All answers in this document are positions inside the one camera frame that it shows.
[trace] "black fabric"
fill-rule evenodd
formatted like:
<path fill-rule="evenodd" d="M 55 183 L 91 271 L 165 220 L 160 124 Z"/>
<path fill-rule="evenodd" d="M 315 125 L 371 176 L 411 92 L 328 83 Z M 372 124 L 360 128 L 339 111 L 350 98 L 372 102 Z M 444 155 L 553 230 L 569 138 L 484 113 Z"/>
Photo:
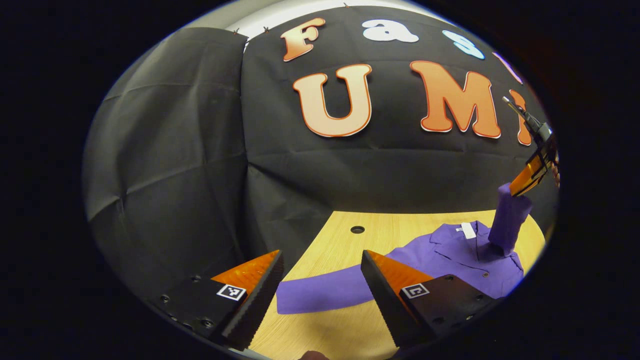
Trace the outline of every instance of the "black fabric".
<path fill-rule="evenodd" d="M 245 260 L 236 236 L 246 156 L 239 79 L 246 37 L 187 28 L 114 84 L 88 135 L 86 216 L 138 296 Z"/>
<path fill-rule="evenodd" d="M 321 17 L 311 52 L 284 62 L 282 33 Z M 363 36 L 362 23 L 398 21 L 419 37 L 416 43 L 377 42 Z M 471 40 L 480 60 L 460 51 L 442 34 L 453 31 Z M 441 64 L 460 86 L 468 71 L 492 83 L 499 139 L 477 136 L 455 125 L 448 133 L 421 129 L 428 104 L 423 82 L 409 64 Z M 327 111 L 342 117 L 350 103 L 345 82 L 335 77 L 343 66 L 366 63 L 371 121 L 345 138 L 325 138 L 306 127 L 300 97 L 292 84 L 325 73 Z M 332 210 L 384 213 L 445 213 L 495 209 L 497 188 L 515 178 L 535 145 L 518 143 L 518 116 L 501 101 L 516 90 L 527 109 L 547 121 L 541 105 L 474 35 L 417 13 L 377 6 L 350 6 L 304 15 L 250 40 L 243 59 L 242 107 L 249 163 L 245 196 L 246 238 L 255 247 L 286 249 L 288 266 L 313 241 Z M 557 201 L 553 181 L 546 179 L 527 193 L 531 215 L 543 229 L 550 226 Z"/>

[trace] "purple shirt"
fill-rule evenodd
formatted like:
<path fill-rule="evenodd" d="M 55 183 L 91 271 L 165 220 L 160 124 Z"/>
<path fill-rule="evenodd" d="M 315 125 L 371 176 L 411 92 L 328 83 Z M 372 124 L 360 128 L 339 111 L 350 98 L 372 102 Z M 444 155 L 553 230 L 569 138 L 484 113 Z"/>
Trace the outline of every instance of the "purple shirt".
<path fill-rule="evenodd" d="M 481 292 L 499 298 L 507 295 L 524 272 L 514 252 L 504 255 L 489 242 L 489 228 L 475 221 L 475 238 L 466 239 L 460 225 L 444 224 L 433 234 L 417 237 L 388 257 L 425 274 L 454 274 Z M 329 274 L 283 281 L 276 292 L 279 314 L 313 313 L 341 309 L 373 300 L 360 265 Z"/>

